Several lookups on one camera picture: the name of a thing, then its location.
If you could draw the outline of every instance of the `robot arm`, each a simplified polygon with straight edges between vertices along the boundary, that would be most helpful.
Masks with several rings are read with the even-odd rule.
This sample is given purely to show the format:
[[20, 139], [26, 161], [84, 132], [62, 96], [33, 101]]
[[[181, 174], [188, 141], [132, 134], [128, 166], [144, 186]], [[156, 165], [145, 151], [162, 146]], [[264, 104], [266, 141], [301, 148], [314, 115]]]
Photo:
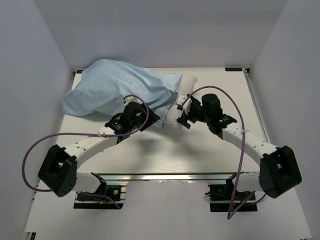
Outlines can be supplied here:
[[[140, 131], [145, 130], [160, 119], [148, 108], [149, 117]], [[141, 126], [147, 117], [143, 104], [126, 99], [123, 113], [118, 113], [97, 133], [65, 147], [52, 146], [39, 170], [39, 178], [58, 196], [63, 197], [70, 191], [103, 194], [105, 181], [95, 173], [81, 173], [77, 169], [104, 149], [115, 146], [130, 136]]]
[[[215, 94], [204, 95], [201, 99], [202, 105], [193, 96], [182, 105], [185, 99], [186, 96], [181, 95], [177, 101], [180, 110], [178, 123], [188, 129], [191, 127], [188, 121], [206, 123], [213, 134], [241, 149], [242, 126], [231, 116], [223, 114]], [[148, 110], [149, 118], [141, 131], [160, 119]], [[106, 183], [101, 177], [94, 173], [80, 173], [77, 169], [97, 153], [128, 138], [128, 133], [141, 126], [145, 119], [146, 110], [143, 105], [132, 99], [127, 100], [123, 113], [116, 114], [98, 131], [102, 136], [87, 137], [65, 147], [52, 146], [40, 168], [39, 178], [58, 197], [63, 197], [70, 191], [103, 194]], [[247, 132], [245, 153], [260, 166], [260, 171], [240, 175], [237, 186], [240, 192], [262, 191], [272, 198], [277, 198], [302, 181], [295, 155], [287, 146], [277, 147]], [[235, 175], [226, 182], [232, 189], [234, 183]]]
[[[215, 94], [206, 94], [201, 103], [193, 96], [186, 102], [187, 109], [178, 107], [182, 114], [178, 122], [190, 128], [188, 121], [206, 123], [209, 130], [239, 149], [242, 148], [242, 126], [237, 121], [223, 114], [220, 101]], [[277, 147], [260, 140], [250, 132], [245, 133], [244, 152], [259, 166], [259, 172], [242, 173], [237, 191], [265, 192], [271, 198], [277, 198], [289, 189], [301, 183], [302, 178], [294, 152], [288, 146]], [[233, 188], [235, 175], [227, 181]]]

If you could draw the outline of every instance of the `pillow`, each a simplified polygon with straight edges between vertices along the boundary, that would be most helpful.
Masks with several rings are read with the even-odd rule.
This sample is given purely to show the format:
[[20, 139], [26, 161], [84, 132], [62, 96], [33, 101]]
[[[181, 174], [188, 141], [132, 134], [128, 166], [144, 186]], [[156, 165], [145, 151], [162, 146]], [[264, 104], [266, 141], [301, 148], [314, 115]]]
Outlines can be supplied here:
[[165, 124], [168, 124], [176, 129], [182, 128], [182, 125], [177, 122], [177, 119], [180, 118], [182, 114], [182, 111], [177, 109], [177, 101], [179, 96], [187, 96], [188, 94], [190, 94], [194, 90], [195, 83], [197, 81], [198, 79], [193, 75], [182, 75], [182, 78], [178, 85], [178, 96], [164, 118], [163, 122]]
[[85, 116], [100, 112], [113, 116], [123, 112], [123, 98], [134, 94], [160, 117], [154, 125], [162, 128], [165, 116], [177, 100], [179, 88], [187, 90], [185, 84], [180, 86], [181, 78], [182, 74], [101, 59], [85, 69], [79, 84], [63, 97], [63, 113]]

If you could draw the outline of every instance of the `white wall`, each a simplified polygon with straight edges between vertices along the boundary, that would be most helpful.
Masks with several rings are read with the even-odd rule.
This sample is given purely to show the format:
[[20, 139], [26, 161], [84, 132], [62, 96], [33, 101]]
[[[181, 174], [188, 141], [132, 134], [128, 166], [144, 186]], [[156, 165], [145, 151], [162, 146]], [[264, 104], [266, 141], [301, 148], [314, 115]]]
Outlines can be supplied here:
[[[59, 130], [61, 99], [71, 70], [33, 0], [0, 2], [0, 233], [20, 239], [33, 192], [23, 183], [21, 163], [28, 147]], [[35, 185], [45, 152], [38, 147], [27, 162]]]
[[314, 239], [320, 239], [320, 1], [289, 0], [251, 70], [270, 139], [288, 145], [302, 174], [296, 187]]
[[72, 70], [251, 67], [286, 0], [35, 0]]

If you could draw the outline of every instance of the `light blue pillowcase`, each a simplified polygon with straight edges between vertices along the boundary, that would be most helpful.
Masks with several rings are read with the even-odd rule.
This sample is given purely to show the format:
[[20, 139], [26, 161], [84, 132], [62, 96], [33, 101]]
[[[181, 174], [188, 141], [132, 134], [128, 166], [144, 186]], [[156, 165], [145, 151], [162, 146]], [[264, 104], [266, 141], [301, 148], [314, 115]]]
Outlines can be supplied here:
[[63, 113], [85, 116], [100, 112], [113, 116], [123, 112], [123, 98], [135, 94], [159, 117], [162, 128], [178, 96], [181, 74], [153, 71], [123, 61], [101, 59], [82, 71], [80, 83], [63, 97]]

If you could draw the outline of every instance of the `white table surface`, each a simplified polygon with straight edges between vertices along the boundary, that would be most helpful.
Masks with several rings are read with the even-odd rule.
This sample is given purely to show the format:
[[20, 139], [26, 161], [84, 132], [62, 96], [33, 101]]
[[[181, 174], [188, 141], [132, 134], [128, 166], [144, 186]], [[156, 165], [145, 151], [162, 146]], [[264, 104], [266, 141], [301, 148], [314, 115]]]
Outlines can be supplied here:
[[[246, 129], [263, 138], [257, 114], [243, 72], [224, 68], [157, 68], [163, 72], [195, 75], [195, 88], [215, 85], [227, 91], [238, 104]], [[73, 88], [81, 80], [76, 74]], [[204, 89], [195, 97], [216, 93], [224, 113], [239, 119], [232, 103], [214, 89]], [[61, 132], [94, 133], [109, 117], [92, 114], [80, 118], [66, 115]], [[61, 136], [64, 146], [81, 139]], [[220, 140], [203, 123], [191, 129], [150, 127], [121, 144], [97, 154], [79, 171], [95, 173], [208, 173], [235, 172], [240, 150]], [[257, 164], [244, 158], [243, 171], [258, 171]], [[131, 182], [122, 210], [73, 209], [75, 193], [58, 198], [38, 192], [26, 224], [26, 232], [36, 232], [36, 240], [144, 240], [144, 239], [302, 239], [310, 232], [294, 189], [277, 199], [267, 198], [258, 212], [239, 212], [230, 220], [226, 213], [210, 212], [203, 197], [205, 183]]]

